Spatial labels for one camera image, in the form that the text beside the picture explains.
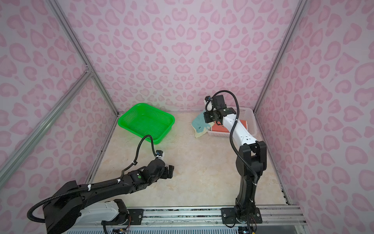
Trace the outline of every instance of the ventilation grille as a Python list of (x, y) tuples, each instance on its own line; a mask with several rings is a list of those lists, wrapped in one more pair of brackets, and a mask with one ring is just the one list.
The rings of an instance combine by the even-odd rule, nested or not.
[[(78, 230), (68, 231), (67, 234), (104, 234), (102, 228), (77, 228)], [(115, 234), (112, 231), (109, 231), (110, 228), (107, 228), (109, 234)], [(134, 228), (130, 227), (130, 232), (127, 234), (238, 234), (237, 228)]]

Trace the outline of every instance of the black robotic arm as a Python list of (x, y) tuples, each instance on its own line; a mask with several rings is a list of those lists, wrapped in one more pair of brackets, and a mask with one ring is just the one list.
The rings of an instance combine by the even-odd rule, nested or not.
[[(82, 214), (85, 214), (82, 210), (88, 206), (95, 203), (100, 205), (97, 202), (116, 195), (131, 194), (143, 190), (147, 186), (157, 182), (158, 179), (172, 178), (174, 166), (165, 166), (164, 161), (161, 160), (162, 151), (154, 152), (156, 158), (152, 160), (148, 166), (141, 167), (125, 174), (125, 171), (128, 168), (137, 164), (136, 159), (139, 148), (146, 137), (151, 138), (152, 150), (154, 152), (152, 137), (147, 135), (139, 143), (135, 160), (129, 167), (122, 171), (120, 177), (99, 183), (83, 185), (77, 185), (75, 180), (69, 181), (65, 183), (52, 197), (34, 205), (27, 212), (27, 217), (31, 221), (45, 223), (48, 234), (60, 234), (71, 228), (80, 219)], [(101, 219), (104, 220), (104, 223), (102, 222), (103, 225), (123, 224), (129, 218), (127, 208), (123, 201), (116, 199), (114, 202), (118, 212), (115, 213), (116, 216), (110, 220)], [(40, 206), (43, 206), (44, 219), (37, 218), (33, 215), (33, 211)]]

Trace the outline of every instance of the metal rail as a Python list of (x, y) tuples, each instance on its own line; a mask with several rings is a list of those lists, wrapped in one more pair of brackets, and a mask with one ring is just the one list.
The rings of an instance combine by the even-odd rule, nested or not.
[(291, 23), (289, 24), (286, 34), (284, 36), (284, 39), (282, 41), (282, 44), (279, 47), (278, 53), (275, 57), (275, 60), (272, 64), (272, 67), (270, 68), (270, 72), (266, 78), (265, 84), (261, 90), (260, 97), (258, 98), (255, 108), (253, 110), (253, 113), (256, 115), (258, 109), (261, 106), (262, 100), (264, 99), (264, 96), (269, 88), (270, 82), (273, 80), (274, 75), (276, 74), (276, 71), (278, 69), (279, 64), (282, 61), (283, 55), (285, 54), (288, 45), (290, 44), (292, 37), (294, 36), (296, 29), (301, 21), (301, 18), (304, 15), (304, 12), (307, 8), (307, 5), (309, 3), (309, 0), (300, 0), (297, 7), (296, 11), (291, 19)]
[(60, 4), (57, 2), (57, 0), (46, 0), (48, 5), (50, 6), (51, 10), (55, 14), (58, 22), (60, 23), (61, 27), (64, 29), (66, 36), (69, 38), (72, 46), (77, 51), (80, 59), (85, 63), (86, 67), (90, 69), (93, 72), (93, 80), (95, 81), (97, 87), (100, 90), (100, 93), (104, 97), (104, 99), (107, 101), (108, 105), (112, 109), (112, 111), (115, 113), (115, 115), (118, 115), (118, 110), (113, 102), (113, 100), (110, 98), (108, 91), (105, 89), (104, 84), (101, 82), (95, 68), (92, 66), (88, 56), (86, 55), (83, 46), (81, 45), (77, 35), (75, 34), (74, 30), (72, 29), (64, 11), (61, 9)]
[(100, 149), (100, 153), (99, 155), (96, 157), (92, 167), (91, 167), (91, 170), (90, 172), (88, 173), (88, 177), (86, 179), (86, 182), (85, 183), (92, 183), (94, 178), (95, 178), (95, 174), (101, 164), (101, 160), (102, 158), (104, 157), (104, 154), (105, 154), (105, 151), (107, 150), (107, 147), (109, 145), (109, 142), (110, 142), (110, 139), (114, 133), (114, 130), (117, 126), (117, 122), (118, 122), (118, 116), (114, 119), (113, 123), (112, 123), (112, 126), (110, 128), (110, 131), (108, 132), (108, 135), (105, 137), (104, 139), (104, 142), (103, 142), (103, 145)]
[[(221, 208), (232, 206), (202, 206), (202, 207), (128, 207), (128, 209), (144, 209), (142, 223), (136, 227), (167, 228), (167, 227), (224, 227), (221, 218)], [(307, 225), (299, 206), (290, 205), (258, 205), (264, 225), (293, 226)], [(70, 231), (86, 230), (87, 228), (102, 228), (97, 223), (73, 226)], [(123, 228), (122, 225), (107, 228)]]
[[(256, 119), (257, 126), (259, 127), (260, 132), (262, 133), (262, 139), (264, 140), (264, 142), (266, 143), (266, 145), (269, 146), (269, 142), (267, 141), (267, 139), (265, 137), (265, 132), (264, 132), (264, 130), (262, 129), (262, 127), (260, 125), (260, 121), (258, 120), (257, 115), (255, 115), (255, 119)], [(285, 196), (286, 202), (287, 202), (287, 204), (292, 204), (291, 197), (289, 196), (289, 194), (287, 192), (287, 189), (284, 186), (283, 178), (281, 176), (281, 173), (279, 172), (278, 166), (276, 165), (276, 163), (274, 161), (274, 158), (273, 158), (273, 155), (272, 155), (271, 151), (269, 150), (269, 148), (267, 150), (267, 154), (269, 155), (270, 162), (272, 163), (273, 168), (275, 170), (275, 173), (276, 173), (276, 175), (278, 177), (278, 181), (280, 183), (280, 187), (281, 187), (282, 193)]]
[(69, 91), (65, 93), (57, 104), (55, 104), (48, 115), (34, 128), (33, 132), (27, 137), (25, 142), (10, 155), (8, 161), (0, 170), (0, 189), (6, 184), (13, 173), (18, 170), (30, 152), (44, 137), (90, 77), (91, 73), (85, 71)]

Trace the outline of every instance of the orange box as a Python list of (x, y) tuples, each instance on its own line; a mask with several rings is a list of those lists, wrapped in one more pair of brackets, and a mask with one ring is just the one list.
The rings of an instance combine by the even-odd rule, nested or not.
[[(242, 122), (242, 124), (244, 125), (245, 129), (248, 129), (247, 121), (240, 120), (240, 122)], [(217, 125), (217, 124), (214, 124), (212, 126), (212, 130), (211, 131), (222, 132), (222, 133), (229, 133), (229, 131), (227, 130), (227, 128), (225, 128), (223, 125)]]

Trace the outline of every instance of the robotic arm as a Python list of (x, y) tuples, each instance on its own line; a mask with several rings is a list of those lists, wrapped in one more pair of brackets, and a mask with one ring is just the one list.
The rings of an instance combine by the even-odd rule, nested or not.
[[(157, 182), (158, 179), (173, 177), (174, 166), (165, 166), (161, 159), (162, 151), (154, 152), (156, 158), (148, 166), (125, 174), (127, 169), (137, 164), (139, 148), (146, 137), (151, 138), (152, 151), (154, 152), (152, 137), (150, 135), (143, 137), (139, 143), (135, 160), (122, 171), (120, 177), (83, 185), (77, 185), (75, 180), (69, 181), (52, 197), (34, 205), (27, 212), (27, 217), (31, 221), (45, 223), (48, 234), (63, 233), (74, 224), (97, 221), (102, 221), (103, 226), (130, 223), (131, 217), (121, 199), (115, 199), (107, 203), (98, 202), (116, 195), (137, 192)], [(33, 211), (42, 205), (45, 219), (33, 215)]]
[[(237, 104), (236, 97), (230, 91), (220, 91), (230, 93)], [(207, 96), (206, 112), (204, 112), (204, 119), (206, 123), (215, 121), (218, 125), (223, 125), (230, 131), (230, 143), (237, 154), (236, 168), (241, 176), (240, 191), (235, 200), (235, 217), (237, 219), (247, 221), (249, 223), (249, 216), (255, 216), (255, 191), (257, 182), (266, 170), (266, 144), (263, 141), (258, 141), (254, 138), (243, 124), (239, 121), (239, 113), (231, 107), (227, 107), (223, 95), (213, 97)], [(239, 151), (233, 144), (233, 140), (239, 145)]]

